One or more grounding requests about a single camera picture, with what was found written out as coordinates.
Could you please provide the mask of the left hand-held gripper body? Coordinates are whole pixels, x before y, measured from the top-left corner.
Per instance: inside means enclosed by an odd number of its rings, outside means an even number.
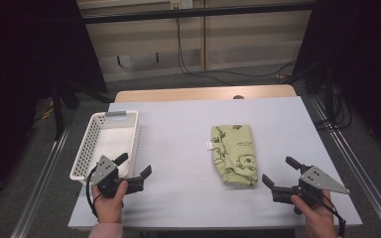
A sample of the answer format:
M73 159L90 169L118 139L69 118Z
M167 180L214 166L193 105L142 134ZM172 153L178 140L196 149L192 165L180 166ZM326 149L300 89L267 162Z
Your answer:
M92 186L96 186L99 189L100 194L105 198L113 198L116 194L118 185L123 180L128 182L127 194L144 190L145 179L140 176L127 179L121 178L118 174L118 168L120 166L117 166L114 163L114 160L110 160L106 156L101 156L94 168L94 172L91 173Z

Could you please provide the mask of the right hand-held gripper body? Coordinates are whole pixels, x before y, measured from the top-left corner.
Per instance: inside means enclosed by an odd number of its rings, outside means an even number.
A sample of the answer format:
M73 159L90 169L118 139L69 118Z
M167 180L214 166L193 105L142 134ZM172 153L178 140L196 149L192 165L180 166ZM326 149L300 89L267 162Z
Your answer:
M301 171L297 185L281 187L272 184L272 197L275 202L291 203L291 196L297 195L305 203L319 203L324 189L342 194L350 194L348 188L318 167L299 165L295 166L295 169Z

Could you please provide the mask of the white perforated plastic basket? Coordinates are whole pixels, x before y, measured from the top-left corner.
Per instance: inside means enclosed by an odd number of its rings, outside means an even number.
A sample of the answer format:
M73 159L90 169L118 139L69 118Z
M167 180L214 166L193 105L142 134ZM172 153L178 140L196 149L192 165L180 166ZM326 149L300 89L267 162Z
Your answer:
M122 178L133 176L140 130L138 118L139 113L133 110L94 113L84 132L69 177L85 183L101 156L114 161L123 153L128 154L128 160L119 166L118 174Z

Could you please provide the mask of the green printed cloth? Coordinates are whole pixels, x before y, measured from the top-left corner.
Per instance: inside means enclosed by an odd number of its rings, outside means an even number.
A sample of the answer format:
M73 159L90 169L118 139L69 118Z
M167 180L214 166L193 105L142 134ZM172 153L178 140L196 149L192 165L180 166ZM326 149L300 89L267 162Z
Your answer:
M213 162L223 182L258 183L255 146L249 125L217 125L210 129Z

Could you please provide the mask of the person's right hand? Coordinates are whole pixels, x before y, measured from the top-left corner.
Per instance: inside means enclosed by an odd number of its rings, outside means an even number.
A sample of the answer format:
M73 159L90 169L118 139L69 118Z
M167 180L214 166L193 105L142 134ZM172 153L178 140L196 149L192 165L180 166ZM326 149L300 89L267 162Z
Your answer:
M333 214L322 205L311 208L297 195L291 196L292 203L306 218L306 231L309 238L337 238Z

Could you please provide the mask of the person's left hand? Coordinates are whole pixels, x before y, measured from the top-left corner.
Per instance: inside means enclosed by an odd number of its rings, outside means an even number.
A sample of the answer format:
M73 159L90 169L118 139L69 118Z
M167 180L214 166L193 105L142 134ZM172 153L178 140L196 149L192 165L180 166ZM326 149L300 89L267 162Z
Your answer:
M93 203L100 223L122 223L122 202L128 182L122 181L113 198L105 198L95 186L92 189Z

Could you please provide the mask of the white table mat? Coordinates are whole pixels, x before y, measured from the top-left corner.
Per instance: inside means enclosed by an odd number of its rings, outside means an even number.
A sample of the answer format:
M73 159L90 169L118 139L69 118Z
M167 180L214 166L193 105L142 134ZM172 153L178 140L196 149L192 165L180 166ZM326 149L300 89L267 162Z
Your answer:
M299 97L115 103L135 110L140 136L135 170L152 168L143 191L125 197L128 229L202 230L296 227L303 224L289 204L273 201L264 184L248 188L221 181L207 145L214 125L247 124L258 173L293 186L300 174L287 157L339 174Z

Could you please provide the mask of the black metal stand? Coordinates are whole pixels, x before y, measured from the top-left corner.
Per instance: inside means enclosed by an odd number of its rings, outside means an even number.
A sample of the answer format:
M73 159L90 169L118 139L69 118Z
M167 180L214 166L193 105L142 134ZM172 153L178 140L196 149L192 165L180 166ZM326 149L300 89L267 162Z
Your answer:
M56 136L55 140L60 139L64 132L64 117L62 111L62 101L66 105L68 109L77 109L79 107L79 100L76 97L76 93L81 92L97 101L102 103L111 103L114 101L113 98L108 96L104 96L94 90L91 90L85 86L81 86L80 84L68 81L55 81L52 88L52 101L54 105L54 113L55 113L55 122L56 122Z

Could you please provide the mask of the wooden table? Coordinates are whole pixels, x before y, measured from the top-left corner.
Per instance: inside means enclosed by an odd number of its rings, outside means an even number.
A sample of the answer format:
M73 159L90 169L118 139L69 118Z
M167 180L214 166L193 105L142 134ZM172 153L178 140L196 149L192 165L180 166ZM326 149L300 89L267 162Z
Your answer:
M148 89L120 91L115 102L254 99L271 97L296 97L292 85L246 85L196 88Z

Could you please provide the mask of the black curtain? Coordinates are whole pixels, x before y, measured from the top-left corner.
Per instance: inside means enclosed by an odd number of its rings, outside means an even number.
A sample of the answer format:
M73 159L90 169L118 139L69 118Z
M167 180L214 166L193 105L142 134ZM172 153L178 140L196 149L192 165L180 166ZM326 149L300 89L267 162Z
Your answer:
M106 84L77 0L0 0L0 181L32 128L36 104Z
M381 0L314 0L294 73L330 75L381 140Z

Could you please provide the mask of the black horizontal bar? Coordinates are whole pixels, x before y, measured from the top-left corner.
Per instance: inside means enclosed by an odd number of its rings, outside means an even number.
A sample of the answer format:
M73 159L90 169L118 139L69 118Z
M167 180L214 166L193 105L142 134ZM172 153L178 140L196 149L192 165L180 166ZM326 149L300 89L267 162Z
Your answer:
M216 8L195 8L185 10L164 10L152 12L139 12L128 14L112 15L91 15L82 18L84 24L104 24L147 20L165 20L177 18L211 17L226 15L276 13L312 10L316 6L315 1L280 3L267 5L216 7Z

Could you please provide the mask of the metal floor rail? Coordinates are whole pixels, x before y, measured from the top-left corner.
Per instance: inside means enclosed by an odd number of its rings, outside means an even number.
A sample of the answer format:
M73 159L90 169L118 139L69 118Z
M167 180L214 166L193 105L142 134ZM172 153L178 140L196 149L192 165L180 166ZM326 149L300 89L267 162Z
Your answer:
M26 206L24 207L15 228L9 238L27 238L37 212L42 204L45 190L51 179L55 165L60 157L64 147L66 138L69 133L69 128L65 128L58 138L54 141L50 154L47 157L46 163L41 171L41 174L34 186Z
M321 100L313 98L312 103L320 118L325 121L327 116L325 114L324 105ZM344 138L342 132L329 122L325 121L324 124L325 130L329 133L335 145L339 148L347 165L349 166L353 175L356 177L359 185L363 189L366 197L371 202L371 205L381 220L381 193L378 191L377 186L367 174L366 170L362 167L360 161L349 146L347 140Z

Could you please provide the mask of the white wall outlet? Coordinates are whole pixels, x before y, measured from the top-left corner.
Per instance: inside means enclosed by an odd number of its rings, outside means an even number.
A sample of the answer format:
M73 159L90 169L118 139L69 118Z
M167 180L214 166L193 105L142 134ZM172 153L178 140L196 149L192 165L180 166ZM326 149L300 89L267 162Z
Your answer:
M192 0L170 0L170 7L172 10L192 9L193 1Z

